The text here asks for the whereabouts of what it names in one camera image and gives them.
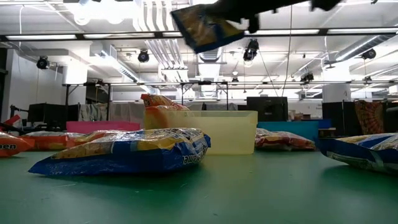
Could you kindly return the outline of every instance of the blue chip bag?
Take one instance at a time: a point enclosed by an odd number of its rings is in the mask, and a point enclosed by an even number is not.
[[[398,135],[320,139],[323,155],[360,169],[398,174]]]
[[[204,4],[172,11],[171,15],[185,39],[196,54],[213,50],[244,37],[244,31],[225,19],[209,16]]]
[[[210,137],[200,129],[169,128],[117,133],[58,152],[29,172],[44,175],[98,175],[168,172],[203,159]]]

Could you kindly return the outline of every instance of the desk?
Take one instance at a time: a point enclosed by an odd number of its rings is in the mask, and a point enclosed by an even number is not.
[[[164,176],[44,177],[0,159],[0,223],[398,223],[398,178],[319,152],[207,156]]]

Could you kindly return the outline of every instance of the teal box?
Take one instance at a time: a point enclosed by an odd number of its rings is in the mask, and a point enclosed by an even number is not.
[[[314,142],[318,142],[318,121],[259,122],[257,127],[264,128],[268,131],[287,131]]]

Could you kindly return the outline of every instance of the plastic bag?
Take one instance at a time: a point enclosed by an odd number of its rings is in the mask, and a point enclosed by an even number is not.
[[[397,134],[321,139],[320,150],[324,156],[353,167],[398,174],[397,139]]]
[[[133,131],[105,136],[36,163],[29,172],[44,175],[168,172],[198,164],[210,147],[199,129]]]
[[[32,149],[33,139],[21,139],[10,134],[0,132],[0,157],[10,157],[20,152]]]
[[[285,131],[268,131],[257,128],[256,143],[257,148],[272,148],[283,150],[315,150],[315,143],[293,133]]]
[[[153,128],[169,128],[169,121],[163,111],[189,111],[189,109],[165,96],[142,94],[141,99],[145,104],[145,126]]]
[[[68,142],[68,147],[79,146],[81,144],[85,144],[96,139],[110,136],[114,134],[126,133],[127,131],[120,131],[120,130],[100,130],[100,131],[93,131],[89,134],[84,134],[78,138],[72,139]]]
[[[142,94],[141,99],[144,100],[146,108],[151,106],[173,106],[172,108],[175,108],[175,110],[189,110],[186,106],[174,103],[172,100],[162,95]]]
[[[244,37],[244,31],[225,19],[206,14],[206,5],[198,4],[172,11],[171,15],[185,39],[196,54],[222,47]]]
[[[84,136],[78,133],[63,133],[54,131],[36,131],[21,136],[24,139],[33,139],[35,145],[32,150],[50,151],[64,150],[70,147],[69,142],[75,138]]]

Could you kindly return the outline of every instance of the overhead camera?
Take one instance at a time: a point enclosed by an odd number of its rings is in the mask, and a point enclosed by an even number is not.
[[[239,80],[237,77],[233,77],[231,82],[239,82]]]
[[[363,59],[374,59],[375,57],[376,57],[376,51],[373,49],[370,49],[361,55],[361,58]]]
[[[310,82],[313,80],[313,73],[308,72],[301,76],[300,82]]]
[[[259,42],[257,39],[251,39],[248,46],[244,50],[243,60],[250,62],[257,55],[257,51],[259,50]]]
[[[149,61],[149,54],[147,49],[142,49],[138,55],[138,61],[141,63],[146,63]]]
[[[37,61],[36,64],[38,69],[49,69],[50,68],[50,62],[49,62],[49,58],[47,56],[40,56],[40,59]]]

